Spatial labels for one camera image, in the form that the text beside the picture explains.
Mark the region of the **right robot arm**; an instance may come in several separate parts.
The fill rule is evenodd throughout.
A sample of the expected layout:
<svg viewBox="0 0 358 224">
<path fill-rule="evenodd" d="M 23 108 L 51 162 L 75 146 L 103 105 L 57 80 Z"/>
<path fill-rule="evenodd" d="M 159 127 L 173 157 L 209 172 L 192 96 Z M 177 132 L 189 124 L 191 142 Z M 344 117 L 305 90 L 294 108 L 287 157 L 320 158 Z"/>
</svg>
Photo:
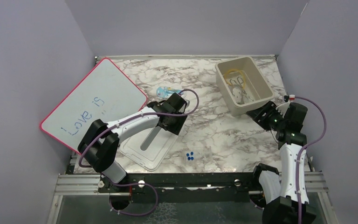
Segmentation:
<svg viewBox="0 0 358 224">
<path fill-rule="evenodd" d="M 276 132 L 282 162 L 281 172 L 260 163 L 250 177 L 251 186 L 264 193 L 264 224 L 311 224 L 317 217 L 315 208 L 309 205 L 303 167 L 307 137 L 301 129 L 307 111 L 306 106 L 291 102 L 282 112 L 269 101 L 246 113 L 264 130 Z"/>
</svg>

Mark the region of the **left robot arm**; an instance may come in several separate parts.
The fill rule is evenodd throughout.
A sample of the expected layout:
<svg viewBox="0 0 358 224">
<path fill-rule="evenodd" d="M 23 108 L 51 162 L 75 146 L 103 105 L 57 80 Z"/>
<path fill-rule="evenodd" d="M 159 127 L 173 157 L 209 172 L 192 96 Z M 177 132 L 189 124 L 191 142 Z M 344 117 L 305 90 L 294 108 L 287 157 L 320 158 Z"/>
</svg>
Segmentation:
<svg viewBox="0 0 358 224">
<path fill-rule="evenodd" d="M 123 141 L 150 128 L 159 127 L 178 135 L 187 119 L 187 102 L 178 93 L 168 99 L 149 102 L 142 110 L 123 119 L 93 121 L 78 145 L 79 166 L 86 160 L 90 167 L 110 179 L 115 191 L 127 188 L 127 172 L 116 162 L 117 149 Z"/>
</svg>

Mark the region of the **white plastic bin lid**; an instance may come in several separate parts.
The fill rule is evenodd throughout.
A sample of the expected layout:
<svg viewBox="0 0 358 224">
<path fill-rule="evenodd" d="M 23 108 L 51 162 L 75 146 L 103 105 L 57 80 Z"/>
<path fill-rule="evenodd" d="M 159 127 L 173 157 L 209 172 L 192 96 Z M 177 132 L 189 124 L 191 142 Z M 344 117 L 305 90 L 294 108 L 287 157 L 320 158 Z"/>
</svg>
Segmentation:
<svg viewBox="0 0 358 224">
<path fill-rule="evenodd" d="M 126 139 L 119 151 L 148 171 L 155 171 L 178 135 L 160 127 L 149 128 Z"/>
</svg>

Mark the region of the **beige plastic bin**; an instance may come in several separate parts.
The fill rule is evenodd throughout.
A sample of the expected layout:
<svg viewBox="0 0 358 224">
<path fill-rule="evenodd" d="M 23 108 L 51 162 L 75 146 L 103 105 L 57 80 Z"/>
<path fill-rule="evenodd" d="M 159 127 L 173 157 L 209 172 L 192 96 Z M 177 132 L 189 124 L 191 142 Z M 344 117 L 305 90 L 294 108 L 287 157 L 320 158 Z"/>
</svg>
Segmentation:
<svg viewBox="0 0 358 224">
<path fill-rule="evenodd" d="M 275 94 L 254 59 L 238 57 L 216 63 L 216 84 L 232 116 L 240 116 L 271 101 Z"/>
</svg>

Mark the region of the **tan rubber tubing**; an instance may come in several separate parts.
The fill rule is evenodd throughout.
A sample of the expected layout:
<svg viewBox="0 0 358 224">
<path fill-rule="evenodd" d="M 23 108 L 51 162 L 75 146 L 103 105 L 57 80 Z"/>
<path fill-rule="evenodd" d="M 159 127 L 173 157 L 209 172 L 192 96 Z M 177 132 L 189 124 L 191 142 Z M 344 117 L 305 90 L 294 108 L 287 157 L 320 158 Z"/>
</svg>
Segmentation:
<svg viewBox="0 0 358 224">
<path fill-rule="evenodd" d="M 228 86 L 239 85 L 242 89 L 246 86 L 246 73 L 243 70 L 230 69 L 223 74 Z"/>
</svg>

